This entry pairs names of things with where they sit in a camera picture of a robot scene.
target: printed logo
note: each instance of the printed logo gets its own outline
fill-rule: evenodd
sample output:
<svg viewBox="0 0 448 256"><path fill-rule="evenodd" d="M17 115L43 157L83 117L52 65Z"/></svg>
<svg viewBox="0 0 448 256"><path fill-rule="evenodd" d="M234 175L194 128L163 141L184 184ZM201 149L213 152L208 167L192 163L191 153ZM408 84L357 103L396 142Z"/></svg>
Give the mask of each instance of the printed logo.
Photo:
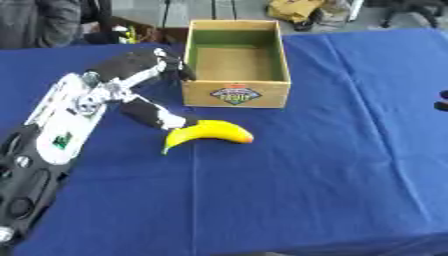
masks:
<svg viewBox="0 0 448 256"><path fill-rule="evenodd" d="M233 84L227 87L229 88L219 89L210 95L232 105L238 105L262 96L260 93L246 88L242 84Z"/></svg>

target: wooden box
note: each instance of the wooden box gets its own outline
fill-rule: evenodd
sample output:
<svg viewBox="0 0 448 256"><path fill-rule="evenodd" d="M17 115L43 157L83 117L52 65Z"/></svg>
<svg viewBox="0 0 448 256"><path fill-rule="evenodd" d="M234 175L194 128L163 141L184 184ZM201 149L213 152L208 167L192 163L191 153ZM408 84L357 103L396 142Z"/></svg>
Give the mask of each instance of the wooden box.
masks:
<svg viewBox="0 0 448 256"><path fill-rule="evenodd" d="M185 105L285 106L291 80L277 21L192 21L185 62L198 77L182 86Z"/></svg>

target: banana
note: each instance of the banana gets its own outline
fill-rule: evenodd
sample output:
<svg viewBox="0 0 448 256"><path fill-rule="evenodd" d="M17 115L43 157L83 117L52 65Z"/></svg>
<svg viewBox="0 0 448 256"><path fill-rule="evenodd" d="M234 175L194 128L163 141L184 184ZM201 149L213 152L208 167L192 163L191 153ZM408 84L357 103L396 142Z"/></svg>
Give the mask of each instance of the banana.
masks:
<svg viewBox="0 0 448 256"><path fill-rule="evenodd" d="M252 143L254 140L250 132L236 124L218 120L199 120L196 125L172 130L166 137L162 154L166 155L170 148L179 144L201 138L215 138L237 143Z"/></svg>

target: floor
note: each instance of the floor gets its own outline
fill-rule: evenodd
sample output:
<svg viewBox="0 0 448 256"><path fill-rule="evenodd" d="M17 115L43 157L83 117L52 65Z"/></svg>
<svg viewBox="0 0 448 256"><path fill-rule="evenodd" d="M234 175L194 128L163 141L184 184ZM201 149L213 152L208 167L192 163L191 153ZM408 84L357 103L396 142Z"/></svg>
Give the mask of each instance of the floor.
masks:
<svg viewBox="0 0 448 256"><path fill-rule="evenodd" d="M114 0L114 14L119 17L161 27L164 20L166 6L161 0ZM167 13L166 27L188 27L191 19L212 19L213 13L210 0L171 0L172 4ZM270 19L264 12L269 0L216 0L217 19L234 19L232 2L238 19ZM349 22L342 27L316 26L312 32L323 31L356 31L379 30L379 22L384 14L383 8L361 9L356 21ZM448 29L447 17L439 18L441 28ZM425 27L427 23L415 14L399 14L391 28ZM283 34L297 33L288 22L281 22Z"/></svg>

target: green box lining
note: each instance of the green box lining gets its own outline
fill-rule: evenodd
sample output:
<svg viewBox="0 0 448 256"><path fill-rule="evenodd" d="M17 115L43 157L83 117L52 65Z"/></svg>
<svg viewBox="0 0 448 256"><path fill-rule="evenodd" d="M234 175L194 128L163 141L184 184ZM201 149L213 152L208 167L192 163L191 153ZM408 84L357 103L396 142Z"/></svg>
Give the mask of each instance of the green box lining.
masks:
<svg viewBox="0 0 448 256"><path fill-rule="evenodd" d="M188 63L196 70L198 48L266 48L271 58L273 81L285 81L276 31L196 30L193 31Z"/></svg>

